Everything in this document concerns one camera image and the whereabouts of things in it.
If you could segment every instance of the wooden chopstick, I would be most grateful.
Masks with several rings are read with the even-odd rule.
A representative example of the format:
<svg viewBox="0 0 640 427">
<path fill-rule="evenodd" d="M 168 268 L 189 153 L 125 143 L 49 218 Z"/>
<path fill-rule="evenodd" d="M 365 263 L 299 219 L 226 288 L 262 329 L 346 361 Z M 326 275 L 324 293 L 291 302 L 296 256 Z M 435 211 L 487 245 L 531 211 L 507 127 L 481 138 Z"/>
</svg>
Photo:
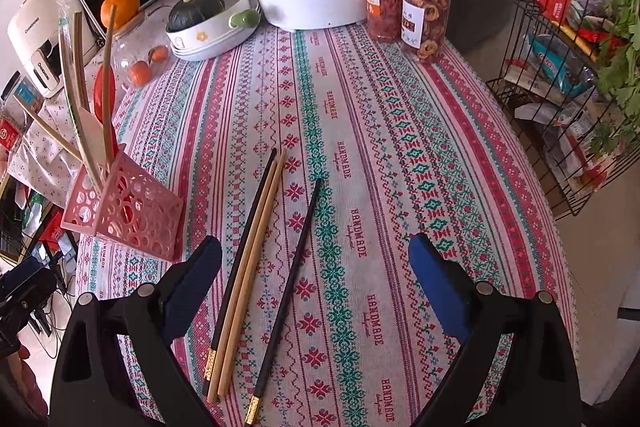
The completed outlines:
<svg viewBox="0 0 640 427">
<path fill-rule="evenodd" d="M 258 231 L 258 225 L 260 223 L 260 217 L 262 216 L 262 212 L 267 201 L 267 196 L 269 195 L 271 182 L 273 181 L 275 172 L 276 164 L 272 162 L 271 167 L 269 168 L 269 174 L 267 175 L 267 181 L 264 184 L 262 193 L 260 194 L 260 201 L 258 202 L 258 208 L 255 211 L 254 220 L 251 223 L 249 236 L 247 237 L 246 244 L 244 245 L 244 251 L 242 252 L 242 257 L 238 266 L 238 273 L 236 274 L 236 280 L 234 280 L 231 297 L 229 299 L 229 305 L 226 309 L 225 320 L 222 324 L 222 331 L 220 333 L 220 340 L 218 342 L 218 352 L 213 362 L 211 379 L 209 383 L 209 392 L 207 393 L 207 401 L 209 403 L 215 403 L 216 396 L 218 395 L 218 385 L 220 383 L 220 376 L 222 375 L 222 363 L 224 362 L 224 354 L 229 341 L 229 333 L 231 332 L 233 317 L 236 312 L 236 306 L 238 304 L 242 282 L 244 281 L 244 272 L 246 271 L 246 266 L 249 262 L 249 256 L 251 254 L 255 235 Z"/>
<path fill-rule="evenodd" d="M 84 64 L 82 63 L 83 54 L 82 54 L 82 12 L 74 13 L 74 25 L 73 33 L 71 31 L 70 34 L 73 35 L 73 41 L 71 45 L 71 49 L 74 52 L 74 69 L 76 70 L 76 82 L 78 83 L 78 93 L 80 96 L 80 103 L 82 107 L 84 107 L 87 111 L 89 111 L 89 97 L 86 93 L 86 79 L 84 77 Z"/>
<path fill-rule="evenodd" d="M 111 5 L 107 38 L 104 43 L 102 64 L 102 137 L 104 138 L 104 152 L 107 156 L 107 171 L 113 163 L 113 137 L 111 136 L 111 103 L 110 103 L 110 75 L 111 72 L 111 42 L 113 41 L 113 23 L 116 17 L 116 5 Z"/>
<path fill-rule="evenodd" d="M 249 402 L 249 409 L 247 410 L 246 417 L 244 419 L 245 425 L 253 425 L 255 422 L 255 416 L 258 409 L 260 409 L 260 400 L 264 396 L 264 391 L 267 388 L 267 381 L 271 372 L 271 366 L 273 365 L 273 359 L 275 358 L 276 350 L 278 349 L 278 342 L 280 341 L 280 334 L 282 333 L 282 328 L 284 327 L 284 322 L 287 318 L 287 309 L 289 308 L 289 302 L 291 301 L 291 296 L 294 291 L 293 285 L 296 283 L 296 279 L 298 277 L 298 271 L 300 270 L 300 264 L 302 263 L 302 255 L 305 251 L 306 238 L 309 234 L 309 229 L 311 229 L 311 222 L 314 218 L 314 211 L 316 209 L 316 203 L 318 202 L 321 187 L 322 179 L 319 178 L 316 180 L 316 185 L 314 186 L 314 191 L 311 195 L 311 201 L 309 202 L 309 207 L 306 210 L 305 224 L 302 226 L 302 232 L 300 233 L 296 253 L 291 261 L 291 268 L 289 269 L 289 276 L 287 277 L 287 282 L 284 286 L 284 291 L 282 292 L 282 299 L 278 306 L 278 313 L 276 314 L 273 328 L 271 328 L 267 351 L 262 359 L 258 380 L 255 383 L 254 393 L 251 397 L 251 401 Z"/>
<path fill-rule="evenodd" d="M 236 251 L 236 257 L 234 259 L 233 266 L 231 267 L 231 272 L 229 272 L 229 279 L 226 281 L 225 295 L 222 298 L 222 304 L 220 306 L 220 310 L 218 311 L 218 319 L 216 320 L 216 327 L 213 330 L 213 337 L 211 338 L 209 355 L 207 357 L 207 365 L 204 370 L 204 378 L 202 379 L 203 396 L 207 396 L 209 394 L 209 383 L 211 382 L 213 363 L 216 360 L 216 352 L 218 351 L 220 334 L 222 334 L 222 326 L 225 322 L 225 315 L 229 306 L 229 300 L 231 299 L 231 292 L 233 291 L 236 276 L 238 275 L 242 253 L 244 252 L 244 247 L 246 246 L 247 239 L 249 238 L 249 231 L 251 229 L 252 222 L 254 222 L 258 204 L 260 203 L 260 196 L 262 195 L 262 192 L 264 191 L 264 188 L 266 186 L 267 178 L 269 177 L 269 171 L 277 152 L 278 150 L 275 147 L 271 149 L 271 155 L 267 160 L 267 165 L 265 166 L 264 172 L 262 173 L 262 178 L 260 179 L 258 190 L 255 193 L 254 203 L 251 205 L 249 214 L 246 216 L 246 222 L 244 224 L 244 230 L 242 231 L 242 237 L 240 238 L 240 244 L 238 245 L 238 251 Z"/>
<path fill-rule="evenodd" d="M 60 133 L 55 131 L 53 127 L 51 127 L 47 122 L 45 122 L 32 108 L 31 106 L 25 104 L 20 98 L 16 96 L 14 93 L 15 101 L 20 105 L 20 107 L 31 117 L 33 121 L 36 122 L 45 133 L 47 133 L 53 141 L 55 141 L 62 149 L 67 151 L 71 156 L 73 156 L 79 162 L 82 162 L 82 156 L 78 149 L 76 149 L 71 143 L 65 140 Z"/>
<path fill-rule="evenodd" d="M 240 339 L 240 333 L 242 330 L 242 323 L 244 322 L 244 316 L 246 315 L 246 309 L 249 304 L 249 297 L 251 296 L 251 290 L 254 286 L 255 270 L 258 266 L 258 260 L 260 259 L 260 252 L 262 251 L 262 242 L 264 241 L 264 234 L 271 218 L 271 209 L 273 208 L 273 200 L 276 197 L 278 186 L 280 185 L 280 175 L 282 174 L 282 167 L 287 158 L 287 150 L 283 149 L 276 166 L 276 172 L 271 182 L 271 188 L 267 196 L 267 201 L 264 205 L 264 210 L 260 216 L 260 223 L 258 224 L 258 231 L 255 235 L 254 244 L 251 249 L 251 256 L 244 273 L 244 280 L 242 280 L 242 287 L 240 288 L 240 295 L 238 297 L 238 305 L 234 313 L 234 320 L 231 324 L 231 331 L 229 333 L 229 340 L 226 344 L 225 360 L 222 366 L 222 375 L 220 376 L 220 384 L 218 386 L 218 394 L 225 395 L 229 389 L 231 383 L 231 376 L 233 374 L 234 360 L 236 359 L 236 350 L 238 349 L 238 341 Z"/>
<path fill-rule="evenodd" d="M 69 70 L 69 48 L 65 39 L 64 31 L 62 28 L 58 31 L 58 39 L 60 41 L 60 65 L 62 67 L 62 79 L 65 83 L 66 102 L 69 106 L 69 113 L 71 114 L 71 120 L 73 121 L 74 128 L 76 129 L 76 136 L 78 137 L 78 150 L 82 156 L 82 163 L 86 168 L 86 172 L 91 179 L 92 185 L 98 194 L 102 193 L 102 182 L 100 181 L 100 169 L 97 168 L 97 164 L 94 163 L 94 157 L 91 154 L 91 149 L 86 140 L 86 135 L 82 129 L 82 121 L 80 120 L 78 96 L 76 95 L 76 87 L 72 79 L 71 72 Z"/>
</svg>

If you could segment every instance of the appliance handle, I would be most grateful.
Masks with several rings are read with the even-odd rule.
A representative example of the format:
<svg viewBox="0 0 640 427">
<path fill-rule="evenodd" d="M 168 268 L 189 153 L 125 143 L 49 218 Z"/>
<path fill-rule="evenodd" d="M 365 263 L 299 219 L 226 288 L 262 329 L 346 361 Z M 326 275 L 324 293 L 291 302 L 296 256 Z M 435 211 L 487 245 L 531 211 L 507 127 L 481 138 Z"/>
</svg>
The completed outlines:
<svg viewBox="0 0 640 427">
<path fill-rule="evenodd" d="M 37 49 L 31 55 L 31 65 L 38 79 L 41 81 L 44 89 L 55 91 L 60 82 L 59 77 L 51 70 L 47 57 L 44 56 L 41 49 Z"/>
</svg>

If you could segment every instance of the floral tablecloth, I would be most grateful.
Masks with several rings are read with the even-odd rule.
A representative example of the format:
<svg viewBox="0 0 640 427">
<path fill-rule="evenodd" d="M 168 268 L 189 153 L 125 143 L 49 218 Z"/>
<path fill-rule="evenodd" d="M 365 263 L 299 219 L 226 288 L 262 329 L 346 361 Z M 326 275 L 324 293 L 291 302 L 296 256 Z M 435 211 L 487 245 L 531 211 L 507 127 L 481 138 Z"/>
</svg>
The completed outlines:
<svg viewBox="0 0 640 427">
<path fill-rule="evenodd" d="M 453 360 L 408 264 L 425 231 L 448 259 L 502 292 L 556 296 L 577 350 L 574 295 L 534 172 L 486 86 L 447 45 L 422 68 L 361 25 L 290 34 L 262 25 L 207 62 L 176 61 L 126 95 L 115 117 L 127 152 L 186 202 L 179 248 L 206 234 L 223 273 L 187 336 L 174 342 L 200 389 L 207 349 L 258 180 L 286 147 L 282 189 L 254 283 L 230 394 L 210 411 L 240 427 L 275 318 L 312 182 L 327 180 L 260 410 L 269 427 L 408 426 Z M 83 237 L 79 291 L 128 295 L 167 263 Z M 123 343 L 143 410 L 158 415 Z M 486 409 L 508 346 L 473 415 Z"/>
</svg>

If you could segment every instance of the green pumpkin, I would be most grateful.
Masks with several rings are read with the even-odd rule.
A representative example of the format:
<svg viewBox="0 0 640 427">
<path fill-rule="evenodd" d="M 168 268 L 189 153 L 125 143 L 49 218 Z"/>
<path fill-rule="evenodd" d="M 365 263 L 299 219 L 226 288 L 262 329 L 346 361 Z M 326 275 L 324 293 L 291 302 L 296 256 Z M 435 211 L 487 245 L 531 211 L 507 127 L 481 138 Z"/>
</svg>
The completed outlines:
<svg viewBox="0 0 640 427">
<path fill-rule="evenodd" d="M 179 0 L 171 8 L 166 30 L 179 32 L 215 17 L 225 10 L 224 0 Z"/>
</svg>

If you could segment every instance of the black chopstick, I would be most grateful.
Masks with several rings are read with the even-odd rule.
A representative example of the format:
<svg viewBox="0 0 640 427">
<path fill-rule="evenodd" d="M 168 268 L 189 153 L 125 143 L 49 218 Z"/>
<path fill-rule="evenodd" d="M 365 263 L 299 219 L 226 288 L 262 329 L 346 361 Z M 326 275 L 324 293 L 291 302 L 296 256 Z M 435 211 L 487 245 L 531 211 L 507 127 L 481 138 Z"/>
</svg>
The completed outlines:
<svg viewBox="0 0 640 427">
<path fill-rule="evenodd" d="M 293 294 L 293 285 L 298 277 L 298 270 L 300 269 L 300 263 L 302 262 L 302 255 L 305 251 L 306 237 L 308 236 L 309 229 L 311 228 L 311 222 L 314 218 L 314 210 L 316 208 L 316 202 L 318 201 L 318 195 L 320 194 L 321 187 L 322 180 L 316 180 L 314 192 L 311 195 L 311 201 L 309 202 L 309 208 L 306 211 L 305 224 L 302 226 L 302 232 L 300 233 L 296 253 L 291 261 L 291 268 L 289 269 L 287 283 L 284 286 L 282 299 L 278 306 L 278 313 L 276 314 L 276 319 L 273 322 L 273 328 L 271 328 L 271 336 L 269 337 L 269 344 L 267 344 L 267 351 L 262 359 L 258 380 L 255 383 L 254 395 L 251 397 L 249 409 L 246 412 L 246 417 L 244 419 L 245 426 L 253 425 L 258 409 L 260 408 L 260 400 L 264 396 L 264 391 L 267 388 L 267 381 L 271 372 L 271 366 L 273 365 L 273 359 L 275 358 L 278 343 L 280 342 L 282 327 L 284 326 L 284 321 L 287 318 L 287 308 L 289 307 L 289 301 Z"/>
<path fill-rule="evenodd" d="M 258 208 L 258 202 L 260 201 L 260 195 L 262 194 L 262 189 L 264 188 L 264 185 L 267 182 L 267 178 L 269 176 L 269 169 L 271 168 L 271 164 L 273 163 L 273 160 L 276 157 L 277 152 L 278 151 L 275 147 L 271 149 L 269 160 L 267 161 L 267 165 L 264 168 L 264 172 L 262 173 L 262 178 L 260 179 L 258 190 L 255 193 L 254 203 L 251 205 L 251 210 L 249 210 L 248 216 L 246 216 L 246 222 L 244 224 L 244 230 L 242 231 L 242 237 L 240 238 L 240 244 L 238 245 L 238 250 L 236 251 L 236 257 L 234 259 L 233 266 L 231 267 L 231 272 L 229 272 L 229 279 L 226 281 L 225 295 L 222 298 L 222 305 L 220 306 L 220 311 L 218 312 L 216 327 L 213 330 L 213 337 L 211 338 L 211 346 L 209 347 L 209 354 L 207 355 L 207 365 L 205 366 L 204 378 L 202 379 L 202 393 L 204 396 L 207 396 L 207 394 L 209 394 L 209 384 L 211 382 L 211 371 L 213 369 L 213 363 L 216 360 L 216 350 L 218 349 L 220 334 L 222 333 L 222 326 L 225 322 L 226 309 L 229 306 L 229 299 L 231 298 L 231 292 L 233 291 L 234 281 L 236 280 L 236 275 L 238 274 L 238 267 L 240 266 L 240 260 L 242 259 L 242 252 L 244 251 L 244 246 L 246 245 L 246 240 L 247 240 L 247 237 L 249 236 L 249 230 L 251 229 L 251 223 L 254 220 L 255 212 Z"/>
</svg>

